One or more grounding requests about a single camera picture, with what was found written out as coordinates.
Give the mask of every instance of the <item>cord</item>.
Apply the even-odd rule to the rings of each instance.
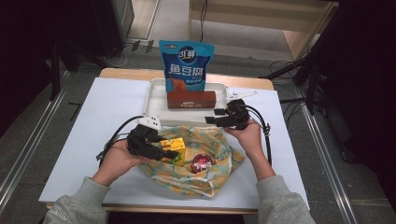
[[[260,114],[260,112],[253,106],[250,106],[250,105],[235,105],[235,106],[241,106],[241,107],[248,108],[248,109],[252,110],[254,112],[254,114],[259,118],[260,122],[262,123],[262,132],[264,133],[264,137],[265,137],[265,145],[267,146],[267,160],[270,163],[270,165],[272,165],[271,145],[270,145],[270,138],[269,138],[269,132],[271,129],[270,125],[269,124],[265,125],[265,121],[262,118],[262,114]]]
[[[288,116],[288,117],[286,118],[286,120],[285,120],[286,127],[289,128],[289,123],[290,123],[291,117],[292,117],[293,115],[295,115],[296,113],[298,113],[298,112],[303,108],[303,106],[306,105],[306,98],[295,98],[295,99],[280,100],[279,102],[280,102],[281,104],[289,103],[288,106],[286,107],[286,109],[283,111],[283,116],[284,116],[284,117],[285,117],[286,113],[289,111],[290,107],[291,107],[293,104],[296,104],[296,103],[297,103],[297,105],[291,110],[289,116]],[[319,105],[320,99],[319,99],[318,97],[315,97],[315,98],[314,98],[313,103],[314,103],[314,105],[316,105],[317,107],[320,107],[320,105]]]
[[[114,58],[119,52],[117,50],[114,50],[113,54],[111,54],[110,56],[108,56],[106,59],[109,60],[111,58]]]
[[[205,22],[206,12],[207,12],[207,0],[205,0],[204,5],[202,6],[202,10],[201,10],[201,39],[200,39],[200,42],[202,42],[204,40],[204,22]]]
[[[128,49],[128,48],[130,48],[130,47],[132,47],[132,46],[133,46],[133,45],[125,46],[125,48],[122,50],[122,54],[124,55],[124,58],[125,58],[125,61],[124,61],[122,64],[114,64],[114,63],[111,63],[111,62],[109,62],[109,61],[107,60],[107,58],[106,58],[105,56],[103,56],[103,60],[105,60],[105,62],[109,63],[111,66],[113,66],[113,67],[115,67],[115,68],[124,66],[124,65],[126,64],[126,62],[128,61],[128,57],[126,56],[125,50]]]
[[[113,136],[111,136],[110,140],[108,140],[108,142],[107,142],[107,144],[106,144],[106,146],[105,146],[105,149],[104,149],[101,153],[99,153],[99,155],[96,156],[96,159],[97,159],[97,160],[100,160],[100,162],[99,162],[99,167],[102,165],[102,162],[103,162],[103,160],[104,160],[104,158],[105,158],[105,155],[106,155],[107,152],[111,149],[111,147],[112,147],[116,142],[119,142],[120,140],[123,140],[123,139],[120,139],[120,140],[115,141],[115,139],[116,139],[117,135],[119,134],[119,132],[120,132],[128,123],[130,123],[132,120],[134,120],[134,119],[142,119],[142,118],[143,118],[143,116],[135,116],[135,117],[133,117],[133,118],[127,119],[125,122],[123,122],[123,124],[121,124],[121,126],[114,132]]]
[[[298,66],[295,65],[295,63],[296,63],[295,61],[284,61],[284,60],[282,60],[282,61],[274,61],[274,62],[272,62],[272,63],[270,64],[270,66],[269,66],[269,69],[270,69],[271,74],[274,73],[274,71],[272,70],[272,67],[273,67],[273,65],[276,64],[276,63],[286,63],[286,64],[285,64],[285,67],[289,66],[289,64],[291,63],[291,64],[294,66],[294,69],[296,69],[297,71],[299,70]],[[294,74],[291,73],[291,70],[288,71],[288,74],[289,74],[291,77],[282,77],[282,76],[279,76],[278,78],[282,78],[282,79],[293,79],[293,78],[294,78]]]

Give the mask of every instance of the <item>plastic bag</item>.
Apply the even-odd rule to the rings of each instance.
[[[150,161],[139,165],[139,169],[158,185],[184,195],[215,196],[245,159],[228,145],[222,129],[217,127],[164,127],[160,135],[168,139],[183,138],[186,146],[184,165]],[[214,164],[195,174],[191,163],[199,154],[211,157]]]

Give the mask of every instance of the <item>person's right hand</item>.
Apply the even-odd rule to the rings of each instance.
[[[104,186],[110,186],[116,179],[127,173],[139,163],[151,161],[146,157],[132,155],[126,140],[118,141],[107,152],[102,165],[92,180]]]
[[[240,131],[234,128],[224,128],[226,133],[238,139],[247,156],[262,154],[262,132],[260,125],[253,119],[247,121],[246,129]]]
[[[242,131],[233,128],[224,128],[224,131],[238,139],[253,165],[258,181],[275,175],[271,164],[262,151],[262,132],[258,123],[249,119],[246,129]]]

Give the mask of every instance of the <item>red can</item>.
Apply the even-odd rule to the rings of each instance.
[[[193,173],[199,173],[213,165],[212,158],[206,154],[198,154],[194,157],[191,163],[191,170]]]

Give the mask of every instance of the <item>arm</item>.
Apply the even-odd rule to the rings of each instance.
[[[315,223],[302,197],[292,193],[281,175],[276,175],[262,151],[261,127],[252,119],[243,131],[224,128],[236,137],[250,159],[260,197],[259,223]]]
[[[115,143],[92,178],[85,177],[73,196],[63,196],[47,212],[44,223],[106,223],[103,199],[110,185],[139,163],[149,159],[131,155],[126,141]]]

